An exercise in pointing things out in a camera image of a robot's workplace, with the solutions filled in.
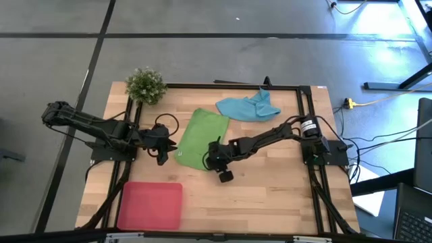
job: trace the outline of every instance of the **potted plant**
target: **potted plant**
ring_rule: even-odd
[[[126,93],[134,101],[156,105],[166,90],[167,85],[163,83],[161,73],[149,67],[144,70],[137,68],[134,74],[126,78]]]

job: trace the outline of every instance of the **wooden table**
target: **wooden table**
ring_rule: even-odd
[[[327,88],[311,88],[316,114],[323,116],[335,127]],[[123,82],[112,84],[104,118],[125,110],[128,100],[125,89]],[[158,105],[145,105],[142,108],[140,127],[151,128],[159,114],[172,113],[179,119],[180,129],[171,139],[179,142],[195,109],[200,107],[219,113],[215,106],[217,101],[228,97],[251,97],[256,93],[256,90],[170,88]],[[291,115],[298,115],[295,92],[270,90],[270,93],[272,105],[279,107],[281,113],[266,122],[241,122],[231,119],[225,144],[229,139],[255,136],[280,125]],[[176,127],[176,123],[169,117],[162,117],[159,122],[171,131]],[[327,139],[337,139],[323,122],[320,125]],[[183,185],[179,232],[317,233],[311,186],[299,143],[293,140],[277,142],[262,148],[247,160],[231,163],[229,168],[234,173],[234,180],[222,184],[214,171],[205,172],[179,165],[173,153],[169,154],[165,165],[158,166],[156,160],[149,157],[146,151],[139,150],[137,159],[132,164],[130,181],[178,182]],[[106,161],[90,171],[76,226],[86,223],[105,200],[112,169],[113,162]],[[346,174],[336,166],[327,166],[327,177],[334,205],[350,226],[359,231]],[[110,226],[113,226],[116,209],[117,201],[111,208]],[[327,212],[322,202],[321,210],[325,230],[329,231]]]

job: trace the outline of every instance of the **red tray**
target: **red tray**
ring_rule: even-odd
[[[117,227],[121,230],[178,230],[183,187],[179,183],[127,182]]]

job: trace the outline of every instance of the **blue towel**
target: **blue towel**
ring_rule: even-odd
[[[281,109],[271,106],[269,91],[262,88],[251,99],[226,98],[216,106],[222,115],[243,122],[265,122],[281,113]]]

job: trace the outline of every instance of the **green cloth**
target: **green cloth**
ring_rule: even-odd
[[[226,116],[198,108],[192,114],[188,127],[175,151],[174,157],[181,165],[205,170],[203,155],[209,150],[209,143],[221,141],[228,129],[230,119]]]

